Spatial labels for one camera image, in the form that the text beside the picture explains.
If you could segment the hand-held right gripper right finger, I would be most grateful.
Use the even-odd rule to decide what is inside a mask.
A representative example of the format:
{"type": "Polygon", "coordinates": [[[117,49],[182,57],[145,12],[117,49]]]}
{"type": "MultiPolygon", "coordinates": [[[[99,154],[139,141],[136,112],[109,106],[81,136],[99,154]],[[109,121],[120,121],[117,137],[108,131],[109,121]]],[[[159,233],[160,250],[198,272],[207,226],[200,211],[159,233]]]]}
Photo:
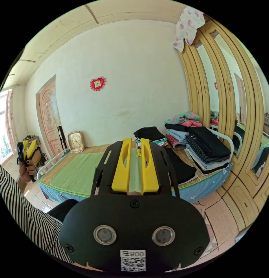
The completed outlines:
{"type": "Polygon", "coordinates": [[[156,175],[154,159],[148,139],[141,139],[141,193],[156,193],[159,183],[156,175]]]}

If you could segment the person's left hand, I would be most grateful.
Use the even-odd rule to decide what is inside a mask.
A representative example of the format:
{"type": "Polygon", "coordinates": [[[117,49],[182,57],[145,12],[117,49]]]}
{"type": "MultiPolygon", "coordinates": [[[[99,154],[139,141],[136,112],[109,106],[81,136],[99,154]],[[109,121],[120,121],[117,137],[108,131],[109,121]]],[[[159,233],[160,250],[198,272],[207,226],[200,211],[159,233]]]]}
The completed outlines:
{"type": "Polygon", "coordinates": [[[32,181],[32,176],[36,176],[36,167],[33,160],[28,160],[27,166],[22,161],[19,161],[19,176],[24,183],[32,181]]]}

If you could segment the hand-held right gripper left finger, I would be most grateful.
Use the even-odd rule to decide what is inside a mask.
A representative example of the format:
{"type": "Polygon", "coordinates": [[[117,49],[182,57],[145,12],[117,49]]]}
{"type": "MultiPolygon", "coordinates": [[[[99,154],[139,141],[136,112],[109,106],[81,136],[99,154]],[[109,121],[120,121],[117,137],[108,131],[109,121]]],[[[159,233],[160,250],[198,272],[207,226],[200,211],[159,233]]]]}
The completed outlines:
{"type": "Polygon", "coordinates": [[[122,146],[111,186],[111,189],[119,194],[127,194],[129,192],[131,143],[131,138],[125,138],[122,141],[122,146]]]}

